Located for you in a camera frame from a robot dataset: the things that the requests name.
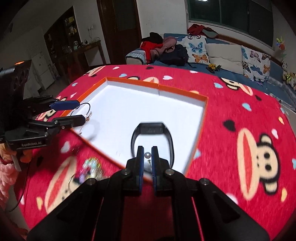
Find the pearl stud earring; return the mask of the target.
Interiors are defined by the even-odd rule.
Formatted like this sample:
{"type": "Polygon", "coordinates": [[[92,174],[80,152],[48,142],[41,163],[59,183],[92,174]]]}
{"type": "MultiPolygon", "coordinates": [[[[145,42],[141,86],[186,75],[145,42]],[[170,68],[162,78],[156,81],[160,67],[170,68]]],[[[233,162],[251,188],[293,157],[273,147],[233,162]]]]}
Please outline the pearl stud earring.
{"type": "Polygon", "coordinates": [[[151,153],[150,152],[146,152],[144,154],[144,157],[146,158],[147,162],[151,165],[151,153]]]}

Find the large silver hoop bangle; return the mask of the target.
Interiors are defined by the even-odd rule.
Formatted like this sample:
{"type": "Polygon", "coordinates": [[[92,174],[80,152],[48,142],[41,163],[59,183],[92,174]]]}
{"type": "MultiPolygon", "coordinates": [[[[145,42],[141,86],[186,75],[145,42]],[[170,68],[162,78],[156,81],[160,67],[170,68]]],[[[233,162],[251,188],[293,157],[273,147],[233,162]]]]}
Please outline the large silver hoop bangle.
{"type": "Polygon", "coordinates": [[[81,103],[77,108],[71,111],[70,116],[83,115],[88,122],[92,116],[91,105],[88,102],[81,103]]]}

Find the orange shallow box tray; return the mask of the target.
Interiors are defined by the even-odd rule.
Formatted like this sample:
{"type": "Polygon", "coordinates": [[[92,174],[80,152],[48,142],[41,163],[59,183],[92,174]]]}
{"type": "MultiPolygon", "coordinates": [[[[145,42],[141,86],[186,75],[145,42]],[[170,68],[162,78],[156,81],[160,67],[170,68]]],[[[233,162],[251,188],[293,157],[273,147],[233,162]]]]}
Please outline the orange shallow box tray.
{"type": "MultiPolygon", "coordinates": [[[[169,129],[175,151],[173,169],[187,173],[203,128],[208,99],[205,96],[151,82],[111,78],[100,80],[79,97],[91,105],[92,116],[85,125],[73,128],[83,141],[119,167],[130,159],[130,141],[139,123],[162,122],[169,129]]],[[[135,145],[169,159],[165,138],[148,144],[138,136],[135,145]]]]}

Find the white refrigerator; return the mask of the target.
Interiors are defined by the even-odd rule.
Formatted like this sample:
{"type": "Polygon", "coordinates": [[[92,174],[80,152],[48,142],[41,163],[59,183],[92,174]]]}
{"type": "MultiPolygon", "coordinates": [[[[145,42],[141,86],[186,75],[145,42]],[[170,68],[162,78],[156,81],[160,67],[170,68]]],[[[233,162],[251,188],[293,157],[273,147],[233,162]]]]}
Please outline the white refrigerator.
{"type": "Polygon", "coordinates": [[[38,76],[38,82],[43,90],[47,90],[54,82],[53,74],[42,52],[32,57],[35,72],[38,76]]]}

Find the dark wooden side table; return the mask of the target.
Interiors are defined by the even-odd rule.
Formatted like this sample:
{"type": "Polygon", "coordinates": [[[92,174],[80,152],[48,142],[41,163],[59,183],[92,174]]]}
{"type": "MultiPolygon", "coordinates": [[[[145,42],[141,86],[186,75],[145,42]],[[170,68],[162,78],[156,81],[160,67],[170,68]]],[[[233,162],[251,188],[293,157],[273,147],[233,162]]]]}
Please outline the dark wooden side table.
{"type": "Polygon", "coordinates": [[[106,65],[106,59],[102,49],[101,41],[97,40],[87,45],[79,46],[77,50],[66,54],[67,75],[71,79],[83,75],[90,69],[90,64],[87,62],[86,53],[97,50],[100,54],[102,65],[106,65]]]}

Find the black smart band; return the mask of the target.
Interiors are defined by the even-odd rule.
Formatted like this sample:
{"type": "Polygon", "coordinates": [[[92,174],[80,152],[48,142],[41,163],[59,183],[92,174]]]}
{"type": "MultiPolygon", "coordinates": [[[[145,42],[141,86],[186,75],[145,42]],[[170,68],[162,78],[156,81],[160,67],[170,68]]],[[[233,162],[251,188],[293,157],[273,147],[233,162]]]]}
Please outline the black smart band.
{"type": "Polygon", "coordinates": [[[139,123],[138,126],[134,129],[131,141],[130,141],[130,153],[133,158],[135,158],[135,142],[140,137],[148,137],[148,144],[160,144],[161,138],[166,139],[168,144],[170,162],[169,167],[173,168],[175,161],[175,151],[174,144],[171,133],[167,126],[162,122],[148,122],[148,123],[139,123]]]}

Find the dark shelf cabinet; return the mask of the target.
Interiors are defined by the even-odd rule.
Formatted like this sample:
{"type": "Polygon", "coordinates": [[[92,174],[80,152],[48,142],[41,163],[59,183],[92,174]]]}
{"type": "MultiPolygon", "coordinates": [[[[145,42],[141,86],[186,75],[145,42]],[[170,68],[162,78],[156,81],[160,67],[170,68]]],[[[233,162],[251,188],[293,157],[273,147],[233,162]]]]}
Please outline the dark shelf cabinet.
{"type": "Polygon", "coordinates": [[[67,9],[44,34],[51,61],[57,69],[59,62],[73,51],[74,42],[80,42],[74,7],[67,9]]]}

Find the pile of clothes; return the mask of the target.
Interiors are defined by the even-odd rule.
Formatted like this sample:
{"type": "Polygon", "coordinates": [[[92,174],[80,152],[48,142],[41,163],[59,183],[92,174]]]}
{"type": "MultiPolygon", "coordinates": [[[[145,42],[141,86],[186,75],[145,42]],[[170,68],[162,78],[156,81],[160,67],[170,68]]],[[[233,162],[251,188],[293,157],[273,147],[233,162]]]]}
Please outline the pile of clothes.
{"type": "Polygon", "coordinates": [[[140,49],[145,52],[147,64],[160,61],[166,65],[185,66],[189,55],[186,47],[177,44],[175,37],[162,38],[160,34],[150,32],[142,38],[140,49]]]}

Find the yellow toy truck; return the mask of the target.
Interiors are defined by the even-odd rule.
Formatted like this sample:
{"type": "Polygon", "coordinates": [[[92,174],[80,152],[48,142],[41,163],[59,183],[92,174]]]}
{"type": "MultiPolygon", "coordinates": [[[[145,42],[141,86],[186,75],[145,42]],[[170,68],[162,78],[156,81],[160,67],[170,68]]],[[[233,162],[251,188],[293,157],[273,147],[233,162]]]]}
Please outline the yellow toy truck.
{"type": "Polygon", "coordinates": [[[219,72],[221,70],[221,65],[209,64],[206,69],[211,73],[219,72]]]}

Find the plain beige pillow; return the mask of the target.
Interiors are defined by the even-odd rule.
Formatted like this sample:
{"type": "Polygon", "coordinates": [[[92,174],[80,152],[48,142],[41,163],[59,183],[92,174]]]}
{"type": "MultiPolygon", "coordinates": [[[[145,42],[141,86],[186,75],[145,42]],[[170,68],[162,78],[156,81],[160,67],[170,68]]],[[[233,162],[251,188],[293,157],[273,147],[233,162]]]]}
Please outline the plain beige pillow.
{"type": "Polygon", "coordinates": [[[243,75],[241,46],[236,44],[206,44],[209,61],[222,69],[243,75]]]}

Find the red cloth on sill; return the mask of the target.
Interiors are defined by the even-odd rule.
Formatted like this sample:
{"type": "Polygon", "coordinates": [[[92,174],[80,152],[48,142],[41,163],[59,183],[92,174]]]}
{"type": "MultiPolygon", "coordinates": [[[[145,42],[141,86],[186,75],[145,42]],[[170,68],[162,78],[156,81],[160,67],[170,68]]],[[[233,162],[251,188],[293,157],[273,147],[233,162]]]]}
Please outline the red cloth on sill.
{"type": "Polygon", "coordinates": [[[219,34],[213,29],[198,24],[192,24],[188,28],[187,32],[189,35],[203,35],[210,39],[216,39],[219,36],[219,34]]]}

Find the right butterfly pillow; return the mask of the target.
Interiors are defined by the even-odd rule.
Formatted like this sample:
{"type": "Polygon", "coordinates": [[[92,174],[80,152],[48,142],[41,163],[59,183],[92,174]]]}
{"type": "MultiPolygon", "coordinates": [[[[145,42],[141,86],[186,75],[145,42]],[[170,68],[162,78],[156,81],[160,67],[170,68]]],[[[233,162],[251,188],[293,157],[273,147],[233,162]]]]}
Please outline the right butterfly pillow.
{"type": "Polygon", "coordinates": [[[243,75],[256,82],[265,82],[270,75],[270,56],[241,45],[243,75]]]}

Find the blue sofa bed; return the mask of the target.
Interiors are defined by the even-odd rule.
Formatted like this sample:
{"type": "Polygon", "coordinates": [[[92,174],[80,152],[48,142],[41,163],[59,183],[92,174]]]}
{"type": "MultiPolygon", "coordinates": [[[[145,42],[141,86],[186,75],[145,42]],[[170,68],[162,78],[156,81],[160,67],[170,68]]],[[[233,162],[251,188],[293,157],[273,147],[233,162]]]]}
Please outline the blue sofa bed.
{"type": "Polygon", "coordinates": [[[167,53],[153,47],[152,52],[145,52],[139,48],[126,55],[126,63],[138,61],[141,65],[178,67],[213,74],[227,79],[233,89],[238,82],[295,107],[295,94],[288,95],[283,88],[283,69],[269,55],[246,45],[229,44],[203,35],[165,34],[162,39],[172,43],[182,56],[177,56],[176,50],[167,53]]]}

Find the plush toys pile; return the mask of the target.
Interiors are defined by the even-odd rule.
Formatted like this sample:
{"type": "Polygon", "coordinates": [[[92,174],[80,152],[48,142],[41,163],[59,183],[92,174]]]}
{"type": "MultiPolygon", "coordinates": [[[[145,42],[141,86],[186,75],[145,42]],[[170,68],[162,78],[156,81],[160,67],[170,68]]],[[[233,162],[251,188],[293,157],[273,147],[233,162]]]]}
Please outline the plush toys pile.
{"type": "Polygon", "coordinates": [[[295,73],[294,72],[289,72],[288,71],[288,64],[283,61],[282,62],[282,69],[283,69],[283,73],[282,73],[282,79],[283,81],[289,85],[293,90],[295,90],[295,73]]]}

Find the window with green frame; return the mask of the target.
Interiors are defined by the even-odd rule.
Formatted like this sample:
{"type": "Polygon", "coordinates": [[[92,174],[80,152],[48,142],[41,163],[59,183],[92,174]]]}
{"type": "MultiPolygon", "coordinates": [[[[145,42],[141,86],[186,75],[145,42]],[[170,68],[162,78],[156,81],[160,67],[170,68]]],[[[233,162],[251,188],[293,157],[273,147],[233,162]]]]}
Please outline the window with green frame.
{"type": "Polygon", "coordinates": [[[189,19],[229,27],[273,45],[271,1],[187,1],[189,19]]]}

